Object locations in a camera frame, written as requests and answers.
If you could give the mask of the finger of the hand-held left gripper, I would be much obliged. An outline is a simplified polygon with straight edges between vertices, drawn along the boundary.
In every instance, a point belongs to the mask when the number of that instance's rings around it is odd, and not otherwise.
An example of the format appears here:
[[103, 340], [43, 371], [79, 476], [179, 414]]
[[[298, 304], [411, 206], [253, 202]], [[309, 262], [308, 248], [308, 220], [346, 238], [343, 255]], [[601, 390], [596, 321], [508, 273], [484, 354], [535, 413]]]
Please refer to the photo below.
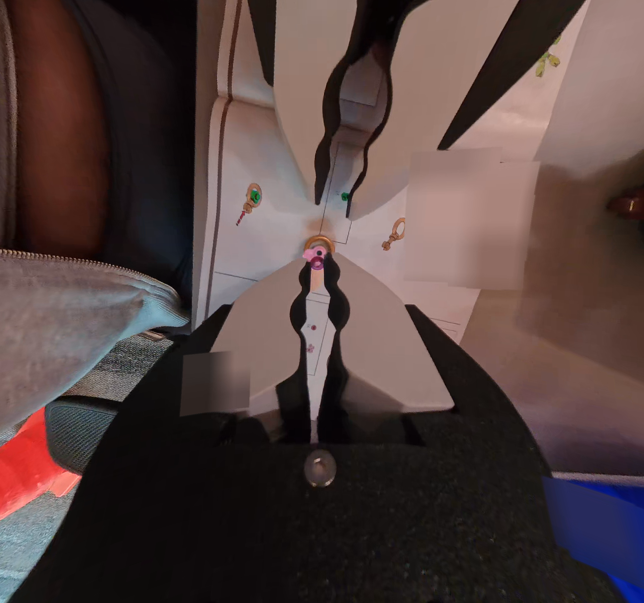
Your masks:
[[358, 0], [276, 0], [274, 107], [308, 197], [321, 203], [341, 125], [374, 128], [374, 61], [347, 57]]
[[347, 217], [407, 185], [411, 156], [435, 151], [519, 0], [427, 0], [406, 12], [386, 72], [385, 116], [365, 145]]

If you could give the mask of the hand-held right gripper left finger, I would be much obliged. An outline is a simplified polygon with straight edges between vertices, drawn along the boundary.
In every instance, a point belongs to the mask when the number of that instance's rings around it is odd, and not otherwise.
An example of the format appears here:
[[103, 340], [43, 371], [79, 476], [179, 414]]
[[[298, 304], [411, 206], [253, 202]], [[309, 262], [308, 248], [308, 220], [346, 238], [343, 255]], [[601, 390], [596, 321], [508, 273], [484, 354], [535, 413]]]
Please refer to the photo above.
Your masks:
[[247, 289], [232, 305], [211, 349], [223, 362], [223, 397], [233, 412], [277, 411], [277, 385], [300, 365], [301, 338], [290, 318], [302, 292], [304, 260], [294, 260]]

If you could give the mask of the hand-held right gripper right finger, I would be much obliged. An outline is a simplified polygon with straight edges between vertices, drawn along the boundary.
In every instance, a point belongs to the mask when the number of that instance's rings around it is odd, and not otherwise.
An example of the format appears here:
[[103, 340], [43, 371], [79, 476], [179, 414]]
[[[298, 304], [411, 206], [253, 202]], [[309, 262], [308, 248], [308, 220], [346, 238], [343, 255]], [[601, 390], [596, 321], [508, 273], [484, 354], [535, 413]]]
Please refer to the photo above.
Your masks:
[[326, 397], [347, 411], [448, 411], [454, 407], [398, 296], [339, 253], [326, 257], [335, 328]]

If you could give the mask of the small gold ring toy piece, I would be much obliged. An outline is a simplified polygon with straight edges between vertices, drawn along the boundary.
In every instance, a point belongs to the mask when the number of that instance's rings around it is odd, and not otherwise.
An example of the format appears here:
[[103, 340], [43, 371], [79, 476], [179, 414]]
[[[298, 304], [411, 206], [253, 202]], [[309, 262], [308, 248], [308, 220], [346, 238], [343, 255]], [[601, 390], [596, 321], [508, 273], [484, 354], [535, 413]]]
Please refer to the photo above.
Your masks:
[[[334, 243], [327, 237], [323, 235], [317, 235], [315, 237], [310, 237], [304, 246], [304, 251], [310, 247], [315, 247], [317, 245], [322, 245], [326, 248], [327, 250], [327, 255], [335, 253], [335, 245]], [[310, 268], [310, 292], [311, 293], [316, 293], [320, 290], [320, 288], [324, 284], [324, 269], [320, 271], [315, 271]]]

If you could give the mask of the white instruction booklet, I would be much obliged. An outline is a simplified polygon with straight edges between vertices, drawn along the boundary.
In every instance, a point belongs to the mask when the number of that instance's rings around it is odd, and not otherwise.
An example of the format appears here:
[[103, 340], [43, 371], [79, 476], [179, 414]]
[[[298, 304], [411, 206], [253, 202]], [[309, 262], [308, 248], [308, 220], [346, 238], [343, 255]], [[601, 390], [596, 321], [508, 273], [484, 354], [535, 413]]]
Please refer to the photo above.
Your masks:
[[[534, 159], [551, 119], [554, 103], [580, 33], [590, 0], [585, 0], [543, 56], [516, 68], [503, 63], [501, 75], [512, 86], [454, 140], [454, 149], [501, 148], [501, 162]], [[251, 0], [225, 0], [217, 63], [218, 97], [211, 114], [208, 147], [208, 209], [204, 256], [200, 268], [197, 319], [232, 303], [243, 290], [302, 253], [308, 237], [322, 234], [340, 253], [379, 278], [405, 303], [414, 304], [450, 338], [460, 343], [480, 289], [444, 282], [404, 279], [404, 247], [385, 253], [377, 242], [384, 230], [402, 218], [407, 182], [396, 182], [396, 194], [366, 217], [351, 221], [348, 194], [363, 164], [362, 147], [384, 118], [387, 85], [374, 49], [351, 64], [339, 92], [341, 124], [330, 143], [330, 171], [321, 203], [316, 205], [281, 131], [273, 87], [263, 73], [266, 41], [261, 15]], [[314, 3], [304, 0], [302, 4]], [[341, 26], [357, 3], [338, 1]], [[237, 225], [247, 188], [262, 196]]]

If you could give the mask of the person in grey jacket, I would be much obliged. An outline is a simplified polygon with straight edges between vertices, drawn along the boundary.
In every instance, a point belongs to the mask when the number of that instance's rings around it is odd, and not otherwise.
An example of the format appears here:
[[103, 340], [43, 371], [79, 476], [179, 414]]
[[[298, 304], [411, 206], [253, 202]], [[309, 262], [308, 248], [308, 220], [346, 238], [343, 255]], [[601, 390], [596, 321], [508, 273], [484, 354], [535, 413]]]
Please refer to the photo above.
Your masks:
[[17, 78], [1, 0], [1, 430], [65, 393], [118, 341], [181, 328], [189, 310], [173, 287], [105, 263], [101, 251], [93, 259], [28, 251], [17, 237], [16, 192]]

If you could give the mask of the black mesh chair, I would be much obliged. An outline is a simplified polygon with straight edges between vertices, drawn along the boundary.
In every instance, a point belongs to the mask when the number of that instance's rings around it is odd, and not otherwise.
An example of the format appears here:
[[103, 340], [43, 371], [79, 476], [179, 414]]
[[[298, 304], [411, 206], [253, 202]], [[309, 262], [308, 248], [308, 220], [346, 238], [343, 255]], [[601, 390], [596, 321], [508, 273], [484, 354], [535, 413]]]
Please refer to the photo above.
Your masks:
[[82, 475], [121, 402], [91, 396], [61, 396], [44, 408], [45, 438], [55, 464]]

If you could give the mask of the person's brown shirt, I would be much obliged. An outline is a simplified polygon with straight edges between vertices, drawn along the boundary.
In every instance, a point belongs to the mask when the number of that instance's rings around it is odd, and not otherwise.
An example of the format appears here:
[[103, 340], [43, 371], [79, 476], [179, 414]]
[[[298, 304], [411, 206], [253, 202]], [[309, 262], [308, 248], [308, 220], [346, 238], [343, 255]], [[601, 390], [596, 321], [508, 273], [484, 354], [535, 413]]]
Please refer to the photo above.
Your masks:
[[4, 0], [17, 78], [17, 237], [93, 259], [108, 216], [109, 135], [92, 57], [62, 0]]

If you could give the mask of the red plastic sheet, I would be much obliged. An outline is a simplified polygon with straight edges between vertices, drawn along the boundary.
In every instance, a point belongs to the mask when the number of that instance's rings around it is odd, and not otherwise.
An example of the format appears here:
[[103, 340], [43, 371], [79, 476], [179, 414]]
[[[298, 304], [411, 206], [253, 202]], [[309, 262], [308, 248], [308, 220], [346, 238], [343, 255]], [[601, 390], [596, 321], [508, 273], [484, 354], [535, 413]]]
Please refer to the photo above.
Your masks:
[[56, 464], [47, 447], [44, 408], [32, 414], [1, 447], [1, 518], [46, 492], [62, 497], [81, 477]]

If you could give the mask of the blue plastic box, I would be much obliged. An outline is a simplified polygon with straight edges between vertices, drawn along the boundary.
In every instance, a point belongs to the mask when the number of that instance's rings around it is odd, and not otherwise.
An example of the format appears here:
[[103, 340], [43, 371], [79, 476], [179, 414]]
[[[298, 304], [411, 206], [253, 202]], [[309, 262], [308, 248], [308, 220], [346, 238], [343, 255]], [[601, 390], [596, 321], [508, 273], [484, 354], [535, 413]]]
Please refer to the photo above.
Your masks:
[[627, 602], [643, 601], [643, 478], [542, 478], [557, 544], [607, 574]]

